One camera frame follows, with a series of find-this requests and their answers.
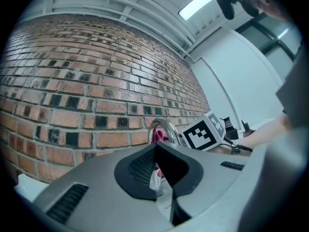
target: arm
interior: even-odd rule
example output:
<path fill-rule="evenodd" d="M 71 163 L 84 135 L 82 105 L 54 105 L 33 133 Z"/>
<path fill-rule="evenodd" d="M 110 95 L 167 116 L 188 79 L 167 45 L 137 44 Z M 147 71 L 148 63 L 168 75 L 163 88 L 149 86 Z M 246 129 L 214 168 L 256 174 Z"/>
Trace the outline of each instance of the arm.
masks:
<path fill-rule="evenodd" d="M 239 140 L 239 144 L 254 149 L 258 145 L 270 142 L 281 133 L 290 130 L 289 118 L 286 114 L 280 116 L 257 129 L 253 134 Z"/>

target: faucet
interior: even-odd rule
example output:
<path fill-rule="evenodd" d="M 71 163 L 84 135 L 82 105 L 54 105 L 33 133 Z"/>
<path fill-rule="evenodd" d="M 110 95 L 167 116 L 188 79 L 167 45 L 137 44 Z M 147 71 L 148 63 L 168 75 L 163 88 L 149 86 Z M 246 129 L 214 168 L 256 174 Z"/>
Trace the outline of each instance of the faucet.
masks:
<path fill-rule="evenodd" d="M 169 138 L 169 142 L 176 145 L 182 145 L 176 127 L 166 118 L 156 118 L 150 125 L 148 130 L 149 143 L 153 142 L 154 130 L 157 126 L 161 126 Z"/>

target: ceiling light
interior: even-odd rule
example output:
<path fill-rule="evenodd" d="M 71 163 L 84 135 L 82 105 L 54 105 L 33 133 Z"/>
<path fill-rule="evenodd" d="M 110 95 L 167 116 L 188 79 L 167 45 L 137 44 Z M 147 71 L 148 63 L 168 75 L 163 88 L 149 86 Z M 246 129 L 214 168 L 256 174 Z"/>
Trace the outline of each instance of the ceiling light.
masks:
<path fill-rule="evenodd" d="M 185 6 L 182 10 L 180 10 L 179 15 L 184 20 L 188 20 L 191 16 L 193 16 L 198 10 L 203 8 L 210 1 L 212 0 L 193 0 L 191 3 Z"/>
<path fill-rule="evenodd" d="M 286 33 L 289 31 L 289 29 L 284 30 L 279 36 L 278 39 L 281 39 Z"/>

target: black vent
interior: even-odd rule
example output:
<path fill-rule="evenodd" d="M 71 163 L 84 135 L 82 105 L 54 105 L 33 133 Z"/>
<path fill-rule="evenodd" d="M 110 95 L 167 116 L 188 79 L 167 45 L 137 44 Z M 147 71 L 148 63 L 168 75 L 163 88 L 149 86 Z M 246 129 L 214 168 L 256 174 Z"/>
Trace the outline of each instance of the black vent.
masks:
<path fill-rule="evenodd" d="M 146 154 L 133 160 L 129 165 L 129 171 L 133 178 L 142 185 L 149 186 L 153 171 L 156 168 L 154 161 L 155 151 L 149 150 Z"/>
<path fill-rule="evenodd" d="M 74 184 L 46 214 L 60 223 L 66 223 L 87 189 L 87 186 Z"/>
<path fill-rule="evenodd" d="M 229 161 L 224 161 L 220 165 L 224 166 L 226 168 L 231 168 L 231 169 L 235 169 L 235 170 L 239 170 L 239 171 L 241 171 L 243 169 L 243 167 L 245 166 L 245 165 L 241 165 L 241 164 L 232 163 L 232 162 L 229 162 Z"/>

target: sink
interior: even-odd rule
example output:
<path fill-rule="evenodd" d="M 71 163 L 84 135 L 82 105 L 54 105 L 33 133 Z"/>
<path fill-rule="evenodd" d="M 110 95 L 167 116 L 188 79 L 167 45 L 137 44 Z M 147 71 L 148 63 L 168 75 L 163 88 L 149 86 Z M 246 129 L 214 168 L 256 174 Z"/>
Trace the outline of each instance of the sink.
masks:
<path fill-rule="evenodd" d="M 166 179 L 163 179 L 161 182 L 163 188 L 163 194 L 160 197 L 157 197 L 156 205 L 162 215 L 169 221 L 170 211 L 172 205 L 173 189 L 170 187 Z"/>

